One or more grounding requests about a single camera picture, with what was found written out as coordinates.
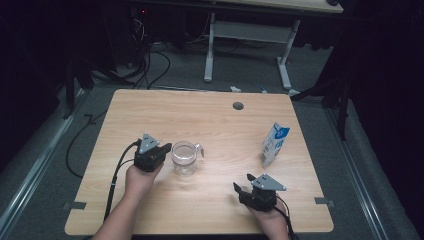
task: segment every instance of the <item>milk carton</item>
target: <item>milk carton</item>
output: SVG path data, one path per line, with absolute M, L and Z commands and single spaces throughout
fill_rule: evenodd
M 269 166 L 274 161 L 275 156 L 277 156 L 283 146 L 289 130 L 290 128 L 288 127 L 282 127 L 278 123 L 274 123 L 262 144 L 261 160 L 263 167 Z

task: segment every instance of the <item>hand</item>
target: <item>hand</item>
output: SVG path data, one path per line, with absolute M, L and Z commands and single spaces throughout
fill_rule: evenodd
M 286 209 L 281 202 L 281 200 L 277 199 L 276 207 L 283 211 L 285 214 Z M 258 220 L 259 225 L 262 228 L 262 231 L 265 235 L 268 236 L 270 240 L 288 240 L 288 230 L 287 230 L 287 222 L 284 217 L 277 210 L 273 209 L 269 212 L 256 211 L 252 208 L 247 208 L 249 211 L 255 216 L 256 220 Z
M 144 172 L 131 165 L 126 173 L 124 197 L 131 197 L 141 201 L 152 189 L 155 178 L 162 167 L 163 163 L 153 172 Z

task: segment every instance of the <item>wrist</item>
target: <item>wrist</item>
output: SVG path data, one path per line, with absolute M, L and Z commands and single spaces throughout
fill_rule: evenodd
M 138 194 L 125 192 L 124 196 L 122 196 L 121 202 L 124 202 L 125 205 L 132 206 L 133 208 L 138 208 L 142 200 L 143 197 Z

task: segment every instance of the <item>forearm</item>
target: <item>forearm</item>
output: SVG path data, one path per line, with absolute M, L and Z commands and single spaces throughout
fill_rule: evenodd
M 131 239 L 139 206 L 140 200 L 124 195 L 93 239 Z

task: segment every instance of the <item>wooden table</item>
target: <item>wooden table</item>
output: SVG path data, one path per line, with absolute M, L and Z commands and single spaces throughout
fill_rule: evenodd
M 234 102 L 244 104 L 235 110 Z M 290 127 L 276 160 L 260 163 L 261 145 L 274 122 Z M 200 143 L 205 157 L 189 177 L 173 172 L 170 154 L 147 201 L 134 234 L 255 234 L 255 219 L 238 202 L 233 182 L 250 191 L 246 174 L 267 173 L 287 191 L 295 232 L 329 232 L 333 222 L 290 98 L 283 94 L 118 90 L 87 166 L 66 223 L 70 235 L 94 234 L 103 222 L 109 184 L 125 148 L 147 132 L 161 142 Z M 126 159 L 134 156 L 131 149 Z M 124 190 L 124 165 L 118 175 L 113 206 Z

